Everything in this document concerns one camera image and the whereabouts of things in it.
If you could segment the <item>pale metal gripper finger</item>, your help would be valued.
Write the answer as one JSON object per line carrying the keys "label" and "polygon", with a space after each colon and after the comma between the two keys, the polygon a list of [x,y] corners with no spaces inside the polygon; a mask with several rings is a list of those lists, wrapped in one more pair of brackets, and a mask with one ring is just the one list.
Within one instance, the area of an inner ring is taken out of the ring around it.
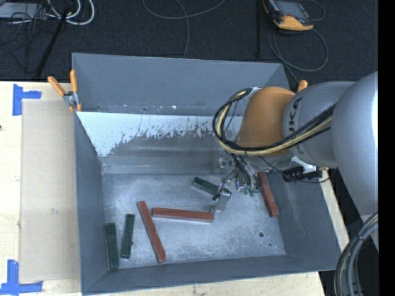
{"label": "pale metal gripper finger", "polygon": [[224,212],[228,201],[231,198],[231,192],[227,189],[219,190],[213,197],[214,203],[212,204],[210,211],[212,213]]}

